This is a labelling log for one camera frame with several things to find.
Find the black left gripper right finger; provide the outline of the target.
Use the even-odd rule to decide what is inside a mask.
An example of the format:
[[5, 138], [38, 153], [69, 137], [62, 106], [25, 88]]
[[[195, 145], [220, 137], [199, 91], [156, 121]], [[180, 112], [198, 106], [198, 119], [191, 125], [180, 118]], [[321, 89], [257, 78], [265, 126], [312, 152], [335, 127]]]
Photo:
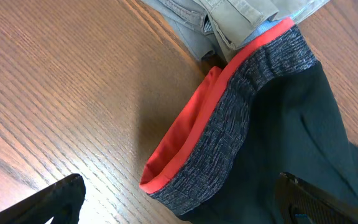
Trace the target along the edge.
[[358, 224], [358, 208], [291, 173], [280, 173], [275, 184], [275, 201], [284, 223]]

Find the black leggings red waistband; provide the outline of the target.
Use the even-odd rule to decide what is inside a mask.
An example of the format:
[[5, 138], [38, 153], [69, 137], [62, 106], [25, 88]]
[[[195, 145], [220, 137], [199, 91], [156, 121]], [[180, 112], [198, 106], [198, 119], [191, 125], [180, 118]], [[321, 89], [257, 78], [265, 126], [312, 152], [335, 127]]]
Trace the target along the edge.
[[315, 186], [358, 222], [358, 146], [289, 18], [209, 71], [146, 162], [140, 188], [192, 223], [312, 221], [283, 180]]

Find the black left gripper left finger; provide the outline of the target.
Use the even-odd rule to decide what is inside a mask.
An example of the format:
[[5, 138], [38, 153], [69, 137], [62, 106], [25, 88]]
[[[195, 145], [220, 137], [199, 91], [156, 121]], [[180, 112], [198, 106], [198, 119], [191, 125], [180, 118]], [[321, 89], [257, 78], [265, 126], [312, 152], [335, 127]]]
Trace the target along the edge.
[[0, 224], [78, 224], [86, 187], [80, 174], [70, 174], [0, 212]]

